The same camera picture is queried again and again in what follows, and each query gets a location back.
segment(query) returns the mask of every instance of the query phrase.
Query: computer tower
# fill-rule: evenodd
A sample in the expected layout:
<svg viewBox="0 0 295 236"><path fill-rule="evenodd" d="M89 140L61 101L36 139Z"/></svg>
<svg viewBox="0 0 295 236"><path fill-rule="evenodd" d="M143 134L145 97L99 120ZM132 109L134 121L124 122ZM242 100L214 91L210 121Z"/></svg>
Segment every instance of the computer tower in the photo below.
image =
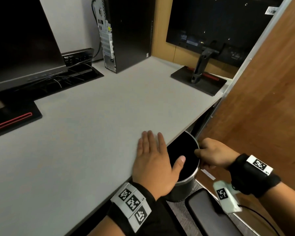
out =
<svg viewBox="0 0 295 236"><path fill-rule="evenodd" d="M155 0L93 0L105 67L115 73L151 55Z"/></svg>

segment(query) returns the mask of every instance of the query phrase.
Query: fingernail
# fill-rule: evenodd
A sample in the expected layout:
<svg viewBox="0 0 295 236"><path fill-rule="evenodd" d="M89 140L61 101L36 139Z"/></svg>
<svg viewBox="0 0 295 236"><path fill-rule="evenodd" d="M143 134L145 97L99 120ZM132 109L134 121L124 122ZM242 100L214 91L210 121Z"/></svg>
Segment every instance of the fingernail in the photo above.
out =
<svg viewBox="0 0 295 236"><path fill-rule="evenodd" d="M182 161L183 163L185 163L185 161L186 161L186 157L185 157L185 156L180 156L179 158L181 159L181 161Z"/></svg>

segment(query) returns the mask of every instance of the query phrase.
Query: gray floor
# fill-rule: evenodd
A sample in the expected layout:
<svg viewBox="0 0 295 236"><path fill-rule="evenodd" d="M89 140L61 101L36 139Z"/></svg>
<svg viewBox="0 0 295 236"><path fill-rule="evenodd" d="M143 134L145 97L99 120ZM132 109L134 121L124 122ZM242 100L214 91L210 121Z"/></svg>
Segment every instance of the gray floor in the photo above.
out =
<svg viewBox="0 0 295 236"><path fill-rule="evenodd" d="M203 188L203 187L200 184L196 183L193 188L192 193L201 189L201 188ZM193 221L191 215L189 214L184 201L178 202L178 203L168 202L168 204L188 236L202 236L198 227L196 226L195 222ZM252 231L238 217L236 217L236 215L229 214L229 217L231 218L231 220L234 222L234 224L237 226L237 228L240 230L240 232L244 236L258 235L254 231Z"/></svg>

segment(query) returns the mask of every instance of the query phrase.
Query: wall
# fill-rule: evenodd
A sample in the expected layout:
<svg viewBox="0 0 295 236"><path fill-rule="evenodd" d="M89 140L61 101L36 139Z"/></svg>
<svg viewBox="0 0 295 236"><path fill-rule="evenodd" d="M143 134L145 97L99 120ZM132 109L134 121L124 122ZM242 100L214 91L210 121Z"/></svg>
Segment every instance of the wall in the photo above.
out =
<svg viewBox="0 0 295 236"><path fill-rule="evenodd" d="M205 137L255 155L295 190L295 0L221 102L200 135ZM216 180L231 180L226 170L210 173ZM205 174L199 172L197 179L213 191L213 181ZM274 223L256 198L243 194L238 198ZM256 214L244 210L238 215L260 235L275 235Z"/></svg>
<svg viewBox="0 0 295 236"><path fill-rule="evenodd" d="M92 0L40 0L60 52L93 48L100 44ZM94 60L102 59L102 50Z"/></svg>
<svg viewBox="0 0 295 236"><path fill-rule="evenodd" d="M152 55L167 61L194 68L199 59L199 54L166 42L172 3L173 0L156 0ZM238 68L211 59L205 71L227 78L233 78L238 71Z"/></svg>

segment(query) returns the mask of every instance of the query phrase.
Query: computer monitor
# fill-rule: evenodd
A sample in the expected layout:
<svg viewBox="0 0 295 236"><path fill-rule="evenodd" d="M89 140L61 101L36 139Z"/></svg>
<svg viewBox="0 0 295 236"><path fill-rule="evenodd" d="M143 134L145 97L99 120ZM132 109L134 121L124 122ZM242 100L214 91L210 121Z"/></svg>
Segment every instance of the computer monitor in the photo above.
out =
<svg viewBox="0 0 295 236"><path fill-rule="evenodd" d="M0 91L66 72L39 0L0 0Z"/></svg>
<svg viewBox="0 0 295 236"><path fill-rule="evenodd" d="M173 0L166 41L202 54L192 83L210 58L240 67L283 0Z"/></svg>

